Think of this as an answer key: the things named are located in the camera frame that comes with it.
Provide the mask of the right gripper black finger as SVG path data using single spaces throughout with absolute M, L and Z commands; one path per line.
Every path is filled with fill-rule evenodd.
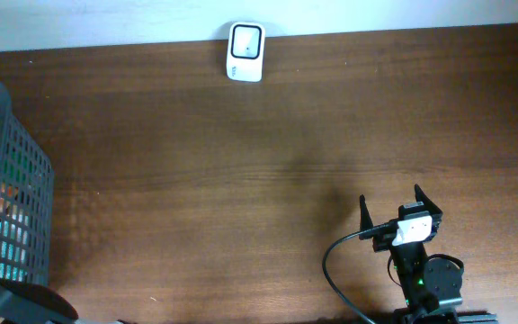
M 417 202 L 421 202 L 430 214 L 442 216 L 442 210 L 427 197 L 427 195 L 418 184 L 414 185 L 414 190 L 415 199 Z
M 365 196 L 362 194 L 359 197 L 361 217 L 360 217 L 360 235 L 359 239 L 369 239 L 372 237 L 371 230 L 374 228 L 370 212 L 368 210 Z

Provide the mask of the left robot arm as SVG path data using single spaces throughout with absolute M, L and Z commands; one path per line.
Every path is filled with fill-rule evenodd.
M 0 319 L 2 323 L 84 324 L 76 309 L 50 288 L 0 278 Z

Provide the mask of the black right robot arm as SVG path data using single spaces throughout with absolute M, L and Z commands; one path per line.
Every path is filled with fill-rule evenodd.
M 404 309 L 395 310 L 395 323 L 497 323 L 495 314 L 458 312 L 463 302 L 460 289 L 464 263 L 444 254 L 428 255 L 424 245 L 434 239 L 442 223 L 442 210 L 419 185 L 415 201 L 398 207 L 397 217 L 386 223 L 372 222 L 364 196 L 361 207 L 361 240 L 370 239 L 376 253 L 388 251 L 388 264 L 397 273 L 406 299 Z

